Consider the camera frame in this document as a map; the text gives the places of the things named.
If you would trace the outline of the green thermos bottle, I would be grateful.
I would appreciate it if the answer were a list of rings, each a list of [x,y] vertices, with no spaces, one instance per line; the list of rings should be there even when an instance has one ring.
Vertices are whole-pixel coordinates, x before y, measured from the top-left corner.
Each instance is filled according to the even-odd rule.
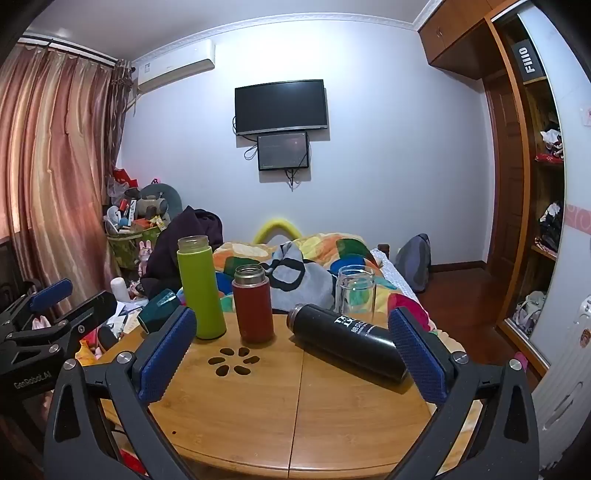
[[[197,318],[197,338],[213,340],[226,332],[207,235],[177,241],[177,262],[185,304]]]

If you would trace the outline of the dark teal cup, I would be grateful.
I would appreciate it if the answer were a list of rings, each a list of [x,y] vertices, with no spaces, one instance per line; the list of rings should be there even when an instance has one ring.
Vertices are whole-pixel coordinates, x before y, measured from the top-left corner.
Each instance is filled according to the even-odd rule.
[[[178,306],[180,301],[176,293],[164,289],[143,307],[138,314],[138,322],[144,332],[154,333],[164,325]]]

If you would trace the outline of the green basket of toys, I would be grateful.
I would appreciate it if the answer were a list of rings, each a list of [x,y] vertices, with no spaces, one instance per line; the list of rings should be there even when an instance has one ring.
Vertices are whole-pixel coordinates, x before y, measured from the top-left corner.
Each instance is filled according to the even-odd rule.
[[[111,253],[120,269],[136,270],[140,251],[155,245],[161,230],[145,219],[134,220],[131,225],[117,226],[109,218],[103,218]]]

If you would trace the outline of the white sliding wardrobe door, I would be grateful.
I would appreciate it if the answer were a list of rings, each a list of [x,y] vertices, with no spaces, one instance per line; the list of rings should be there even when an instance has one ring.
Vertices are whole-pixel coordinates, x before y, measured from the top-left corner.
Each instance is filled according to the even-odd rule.
[[[590,463],[590,59],[560,5],[534,1],[519,13],[548,75],[565,146],[558,259],[533,334],[550,363],[533,393],[547,470]]]

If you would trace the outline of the dark purple garment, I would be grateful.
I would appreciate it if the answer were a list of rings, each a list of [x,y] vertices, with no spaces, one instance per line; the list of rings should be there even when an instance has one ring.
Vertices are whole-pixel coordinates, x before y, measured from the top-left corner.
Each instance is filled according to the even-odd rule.
[[[165,289],[177,292],[182,287],[177,253],[194,253],[204,248],[205,242],[212,251],[221,247],[221,219],[207,210],[187,206],[160,233],[147,260],[140,280],[147,298]]]

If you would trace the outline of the grey plush toy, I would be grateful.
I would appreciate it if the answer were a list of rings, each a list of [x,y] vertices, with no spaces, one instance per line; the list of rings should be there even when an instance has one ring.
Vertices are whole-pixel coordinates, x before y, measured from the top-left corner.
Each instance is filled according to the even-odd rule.
[[[162,218],[175,218],[183,211],[180,195],[170,185],[152,183],[139,191],[136,215],[151,219],[158,215]]]

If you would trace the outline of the black thermos bottle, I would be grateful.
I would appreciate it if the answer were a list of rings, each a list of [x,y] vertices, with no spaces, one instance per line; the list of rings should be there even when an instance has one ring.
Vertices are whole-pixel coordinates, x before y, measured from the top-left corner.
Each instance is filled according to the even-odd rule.
[[[401,383],[407,375],[386,328],[312,304],[291,309],[287,328],[298,340],[394,382]]]

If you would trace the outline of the pink curtain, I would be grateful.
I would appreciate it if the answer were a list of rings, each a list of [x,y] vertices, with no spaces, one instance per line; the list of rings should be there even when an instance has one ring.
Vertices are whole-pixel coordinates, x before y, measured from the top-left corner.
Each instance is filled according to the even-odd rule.
[[[116,271],[103,226],[115,74],[23,44],[1,67],[1,234],[24,278],[72,282],[57,314],[106,289]]]

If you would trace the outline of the red thermos bottle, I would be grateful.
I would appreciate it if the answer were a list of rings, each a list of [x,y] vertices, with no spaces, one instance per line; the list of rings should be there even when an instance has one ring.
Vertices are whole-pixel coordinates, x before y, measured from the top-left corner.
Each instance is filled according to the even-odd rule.
[[[274,336],[270,280],[259,264],[240,265],[232,281],[235,314],[242,339],[249,344],[270,342]]]

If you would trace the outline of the grey backpack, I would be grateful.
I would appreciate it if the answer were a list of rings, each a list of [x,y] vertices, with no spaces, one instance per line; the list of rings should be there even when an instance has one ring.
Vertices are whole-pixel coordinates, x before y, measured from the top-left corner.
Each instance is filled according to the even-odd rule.
[[[415,293],[424,292],[430,281],[432,252],[429,236],[412,237],[397,253],[394,266]]]

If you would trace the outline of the clear glass jar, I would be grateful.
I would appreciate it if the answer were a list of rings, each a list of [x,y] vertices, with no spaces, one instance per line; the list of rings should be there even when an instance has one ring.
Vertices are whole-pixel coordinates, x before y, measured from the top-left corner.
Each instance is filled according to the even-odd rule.
[[[335,282],[335,311],[372,323],[376,291],[376,276],[370,267],[343,266]]]

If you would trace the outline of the yellow curved headboard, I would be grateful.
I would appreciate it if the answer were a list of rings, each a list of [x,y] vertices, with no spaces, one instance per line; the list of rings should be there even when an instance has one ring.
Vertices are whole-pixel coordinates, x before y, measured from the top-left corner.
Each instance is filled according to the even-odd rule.
[[[301,237],[301,231],[293,223],[283,218],[273,218],[263,224],[259,231],[254,235],[252,242],[254,244],[263,244],[272,239],[277,234],[287,237],[288,240],[294,240]]]

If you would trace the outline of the grey black patterned cloth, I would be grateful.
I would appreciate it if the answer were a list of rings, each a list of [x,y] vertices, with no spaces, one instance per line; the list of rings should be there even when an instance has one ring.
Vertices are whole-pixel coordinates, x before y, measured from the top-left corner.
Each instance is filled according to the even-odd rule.
[[[296,243],[281,244],[262,267],[270,281],[274,312],[287,313],[300,304],[314,304],[325,309],[334,306],[334,276],[322,265],[304,258]]]

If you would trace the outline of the colourful quilt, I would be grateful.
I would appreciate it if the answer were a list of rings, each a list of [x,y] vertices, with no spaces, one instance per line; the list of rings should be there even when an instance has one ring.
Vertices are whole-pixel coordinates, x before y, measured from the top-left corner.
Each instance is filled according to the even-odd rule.
[[[370,249],[363,238],[344,233],[318,233],[295,239],[294,246],[300,249],[304,259],[334,274],[339,271],[339,268],[348,264],[369,266],[377,274],[376,310],[378,312],[385,313],[388,310],[388,299],[394,294],[397,296],[397,303],[409,308],[427,330],[437,329],[415,292],[386,254],[378,249]],[[278,251],[280,251],[279,247],[266,244],[225,242],[213,253],[222,311],[235,310],[231,293],[231,280],[235,266],[240,263],[270,262],[271,256]]]

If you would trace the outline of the white air conditioner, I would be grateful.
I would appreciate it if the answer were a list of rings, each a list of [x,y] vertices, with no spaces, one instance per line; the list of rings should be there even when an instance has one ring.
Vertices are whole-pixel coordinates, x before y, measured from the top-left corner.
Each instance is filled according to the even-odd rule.
[[[152,52],[135,64],[137,90],[149,93],[214,67],[215,48],[209,39]]]

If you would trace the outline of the black Fiio box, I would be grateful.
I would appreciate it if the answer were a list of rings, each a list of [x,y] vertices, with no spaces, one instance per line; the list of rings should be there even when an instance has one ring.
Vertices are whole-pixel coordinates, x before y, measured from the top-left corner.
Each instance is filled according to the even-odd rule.
[[[529,39],[511,45],[523,84],[530,84],[546,78],[535,47]]]

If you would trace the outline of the wooden wardrobe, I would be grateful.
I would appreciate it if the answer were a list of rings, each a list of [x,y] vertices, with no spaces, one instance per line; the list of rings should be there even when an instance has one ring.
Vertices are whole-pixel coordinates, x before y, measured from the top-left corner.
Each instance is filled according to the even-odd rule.
[[[533,333],[557,263],[565,175],[560,122],[546,70],[544,80],[523,84],[511,49],[526,39],[533,44],[519,17],[528,5],[437,1],[418,31],[431,66],[483,83],[494,148],[487,269],[505,285],[496,328],[525,356],[534,376],[542,378],[550,363]]]

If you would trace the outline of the small black wall monitor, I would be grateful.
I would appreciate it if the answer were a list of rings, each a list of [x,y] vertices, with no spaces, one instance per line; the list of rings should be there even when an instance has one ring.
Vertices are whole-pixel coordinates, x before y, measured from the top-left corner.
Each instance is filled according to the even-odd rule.
[[[259,171],[298,170],[310,166],[308,133],[283,132],[257,137]]]

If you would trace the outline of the black wall television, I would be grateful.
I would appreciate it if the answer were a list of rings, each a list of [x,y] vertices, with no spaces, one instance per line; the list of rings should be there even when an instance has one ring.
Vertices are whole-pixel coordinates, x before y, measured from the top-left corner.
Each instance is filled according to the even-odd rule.
[[[327,93],[322,79],[235,88],[237,135],[328,127]]]

